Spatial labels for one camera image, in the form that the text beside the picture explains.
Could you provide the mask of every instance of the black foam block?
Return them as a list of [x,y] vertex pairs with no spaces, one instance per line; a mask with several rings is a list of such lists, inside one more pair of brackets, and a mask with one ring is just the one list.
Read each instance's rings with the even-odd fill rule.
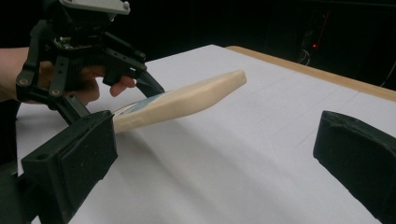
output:
[[396,223],[394,137],[359,119],[323,111],[314,157],[375,218]]

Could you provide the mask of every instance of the wooden table edge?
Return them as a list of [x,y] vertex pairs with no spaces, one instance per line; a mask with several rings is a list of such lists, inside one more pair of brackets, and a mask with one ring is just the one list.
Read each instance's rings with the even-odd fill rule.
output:
[[312,77],[317,77],[317,78],[321,78],[323,80],[326,81],[330,81],[332,83],[344,86],[344,87],[348,87],[350,89],[353,89],[355,91],[360,91],[360,92],[364,92],[364,93],[369,93],[372,94],[374,96],[377,97],[381,97],[383,99],[387,99],[387,100],[391,100],[396,102],[396,91],[392,91],[389,89],[385,89],[382,87],[378,87],[372,84],[368,84],[365,82],[361,82],[349,77],[342,77],[333,73],[329,73],[326,71],[322,71],[313,67],[309,67],[309,66],[305,66],[299,63],[294,63],[294,62],[290,62],[287,60],[283,60],[274,56],[270,56],[264,53],[260,53],[258,51],[252,50],[252,49],[245,49],[242,47],[238,47],[238,46],[229,46],[226,47],[226,49],[230,49],[233,51],[236,51],[238,53],[242,53],[245,54],[247,56],[259,59],[259,60],[263,60],[265,62],[268,63],[273,63]]

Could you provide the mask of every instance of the screw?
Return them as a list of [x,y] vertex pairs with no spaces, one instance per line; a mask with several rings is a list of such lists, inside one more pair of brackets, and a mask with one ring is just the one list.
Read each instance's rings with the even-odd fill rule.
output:
[[20,84],[22,86],[27,86],[29,84],[29,81],[27,79],[23,78],[23,79],[20,80]]
[[129,2],[125,1],[123,6],[125,9],[129,9]]
[[56,95],[59,95],[59,93],[61,93],[61,92],[58,91],[58,90],[53,90],[51,93],[52,93],[52,95],[55,95],[55,96],[56,96]]

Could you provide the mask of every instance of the black background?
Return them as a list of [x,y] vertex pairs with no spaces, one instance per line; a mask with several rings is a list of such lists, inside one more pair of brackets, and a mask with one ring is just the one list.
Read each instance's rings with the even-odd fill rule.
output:
[[[131,0],[108,31],[148,55],[148,61],[214,44],[254,49],[396,90],[396,1]],[[8,1],[0,47],[29,44],[43,18],[40,1]],[[310,48],[319,40],[317,49]]]

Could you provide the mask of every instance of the white paper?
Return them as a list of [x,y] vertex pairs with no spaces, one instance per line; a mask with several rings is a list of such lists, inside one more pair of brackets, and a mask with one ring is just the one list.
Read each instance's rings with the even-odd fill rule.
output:
[[[313,157],[323,110],[396,136],[396,104],[217,46],[147,63],[166,90],[243,69],[247,84],[200,113],[117,135],[119,157],[70,223],[380,223]],[[101,85],[91,112],[143,99]],[[22,105],[22,158],[67,125]]]

